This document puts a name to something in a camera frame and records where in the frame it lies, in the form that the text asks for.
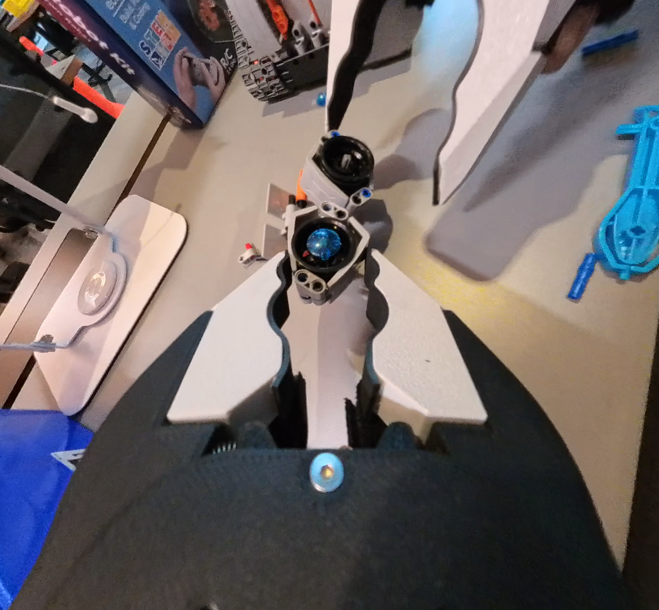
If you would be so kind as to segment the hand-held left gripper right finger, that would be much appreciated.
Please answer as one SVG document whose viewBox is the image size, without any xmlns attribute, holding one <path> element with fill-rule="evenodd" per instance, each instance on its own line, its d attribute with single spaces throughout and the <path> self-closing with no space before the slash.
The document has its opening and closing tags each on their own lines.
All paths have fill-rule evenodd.
<svg viewBox="0 0 659 610">
<path fill-rule="evenodd" d="M 484 425 L 487 411 L 439 303 L 381 252 L 366 260 L 366 419 L 407 424 L 426 441 L 434 424 Z"/>
</svg>

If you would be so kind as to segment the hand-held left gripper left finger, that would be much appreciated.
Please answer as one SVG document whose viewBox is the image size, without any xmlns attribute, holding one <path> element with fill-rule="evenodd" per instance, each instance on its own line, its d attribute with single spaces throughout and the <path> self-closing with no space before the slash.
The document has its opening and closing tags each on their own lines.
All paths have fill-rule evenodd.
<svg viewBox="0 0 659 610">
<path fill-rule="evenodd" d="M 274 300 L 286 287 L 280 252 L 212 311 L 174 400 L 172 424 L 269 424 L 277 416 L 272 384 L 285 361 Z"/>
</svg>

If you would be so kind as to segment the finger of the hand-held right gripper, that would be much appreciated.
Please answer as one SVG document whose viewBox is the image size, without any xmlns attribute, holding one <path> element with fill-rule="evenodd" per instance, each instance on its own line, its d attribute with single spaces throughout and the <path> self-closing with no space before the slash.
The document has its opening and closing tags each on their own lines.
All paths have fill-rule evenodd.
<svg viewBox="0 0 659 610">
<path fill-rule="evenodd" d="M 503 125 L 527 80 L 550 0 L 479 0 L 474 53 L 457 84 L 449 136 L 438 154 L 438 203 L 463 184 Z"/>
<path fill-rule="evenodd" d="M 338 130 L 350 105 L 355 82 L 375 48 L 375 63 L 411 50 L 434 0 L 332 0 L 327 61 L 325 128 Z"/>
</svg>

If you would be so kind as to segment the grey orange twin-motor toy assembly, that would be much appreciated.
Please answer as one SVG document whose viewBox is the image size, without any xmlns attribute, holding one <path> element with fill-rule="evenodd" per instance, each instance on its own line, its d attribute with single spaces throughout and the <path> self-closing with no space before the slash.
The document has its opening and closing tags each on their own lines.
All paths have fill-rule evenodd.
<svg viewBox="0 0 659 610">
<path fill-rule="evenodd" d="M 336 130 L 320 138 L 302 166 L 295 193 L 268 186 L 261 255 L 288 253 L 292 282 L 302 301 L 333 302 L 367 257 L 370 234 L 358 220 L 373 194 L 374 156 L 362 141 Z M 318 227 L 336 230 L 342 249 L 335 258 L 311 256 L 306 241 Z"/>
</svg>

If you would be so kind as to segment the tiny blue toy piece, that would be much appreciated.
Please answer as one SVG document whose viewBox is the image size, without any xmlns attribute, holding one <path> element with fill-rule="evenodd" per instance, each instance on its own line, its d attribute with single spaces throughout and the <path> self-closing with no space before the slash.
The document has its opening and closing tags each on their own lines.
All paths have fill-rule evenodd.
<svg viewBox="0 0 659 610">
<path fill-rule="evenodd" d="M 638 28 L 620 32 L 614 36 L 599 39 L 581 48 L 581 57 L 587 58 L 604 52 L 619 49 L 630 45 L 638 40 L 640 30 Z"/>
</svg>

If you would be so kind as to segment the large grey orange toy vehicle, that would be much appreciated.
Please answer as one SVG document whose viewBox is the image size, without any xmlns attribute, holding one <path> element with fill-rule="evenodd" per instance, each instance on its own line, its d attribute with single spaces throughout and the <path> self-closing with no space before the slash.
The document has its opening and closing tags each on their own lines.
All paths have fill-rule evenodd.
<svg viewBox="0 0 659 610">
<path fill-rule="evenodd" d="M 271 104 L 325 84 L 332 0 L 225 2 L 252 97 Z"/>
</svg>

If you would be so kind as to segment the white desk lamp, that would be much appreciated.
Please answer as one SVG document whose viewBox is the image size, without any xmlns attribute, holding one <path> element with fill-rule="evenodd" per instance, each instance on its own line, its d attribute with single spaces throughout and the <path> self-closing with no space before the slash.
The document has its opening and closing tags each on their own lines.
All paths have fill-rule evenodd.
<svg viewBox="0 0 659 610">
<path fill-rule="evenodd" d="M 103 382 L 177 258 L 187 223 L 135 195 L 120 201 L 101 223 L 6 167 L 1 179 L 95 236 L 33 342 L 1 345 L 32 353 L 59 411 L 74 416 Z"/>
</svg>

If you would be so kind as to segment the blue toy pin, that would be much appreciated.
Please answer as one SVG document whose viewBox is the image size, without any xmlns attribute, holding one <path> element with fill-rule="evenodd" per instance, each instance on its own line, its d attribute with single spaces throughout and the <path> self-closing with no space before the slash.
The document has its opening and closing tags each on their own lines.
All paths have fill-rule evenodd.
<svg viewBox="0 0 659 610">
<path fill-rule="evenodd" d="M 594 274 L 597 263 L 598 256 L 596 253 L 589 252 L 584 256 L 581 263 L 579 264 L 570 290 L 566 295 L 567 300 L 572 302 L 578 302 L 581 300 Z"/>
</svg>

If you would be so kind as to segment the blue toy kit box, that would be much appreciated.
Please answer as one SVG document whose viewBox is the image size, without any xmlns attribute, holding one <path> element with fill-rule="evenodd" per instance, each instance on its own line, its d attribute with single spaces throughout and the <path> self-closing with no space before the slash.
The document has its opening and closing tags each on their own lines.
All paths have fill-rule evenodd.
<svg viewBox="0 0 659 610">
<path fill-rule="evenodd" d="M 180 128 L 204 128 L 238 65 L 226 0 L 38 0 Z"/>
</svg>

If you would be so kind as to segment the light blue brick separator tool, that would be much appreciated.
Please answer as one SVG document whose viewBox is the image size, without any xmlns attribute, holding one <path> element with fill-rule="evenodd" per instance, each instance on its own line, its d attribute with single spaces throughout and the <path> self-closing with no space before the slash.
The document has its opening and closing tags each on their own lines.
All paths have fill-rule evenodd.
<svg viewBox="0 0 659 610">
<path fill-rule="evenodd" d="M 619 138 L 633 141 L 621 196 L 602 220 L 594 240 L 601 266 L 621 281 L 658 267 L 658 106 L 634 111 L 618 126 Z"/>
</svg>

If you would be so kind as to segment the blue plastic bin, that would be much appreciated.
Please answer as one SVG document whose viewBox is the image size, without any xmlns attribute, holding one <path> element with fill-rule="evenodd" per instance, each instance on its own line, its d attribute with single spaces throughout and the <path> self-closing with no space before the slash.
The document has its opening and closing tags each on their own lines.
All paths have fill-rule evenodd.
<svg viewBox="0 0 659 610">
<path fill-rule="evenodd" d="M 1 409 L 1 608 L 34 567 L 94 432 L 56 410 Z"/>
</svg>

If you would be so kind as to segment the orange box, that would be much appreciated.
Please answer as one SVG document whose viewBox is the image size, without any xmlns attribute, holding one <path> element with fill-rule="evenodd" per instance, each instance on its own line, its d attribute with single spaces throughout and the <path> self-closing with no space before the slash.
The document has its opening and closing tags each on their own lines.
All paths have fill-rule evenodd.
<svg viewBox="0 0 659 610">
<path fill-rule="evenodd" d="M 109 88 L 109 79 L 104 78 L 76 55 L 58 58 L 46 52 L 25 36 L 19 44 L 29 59 L 40 64 L 55 79 L 70 87 L 78 95 L 92 103 L 113 119 L 117 119 L 124 105 L 115 102 Z"/>
</svg>

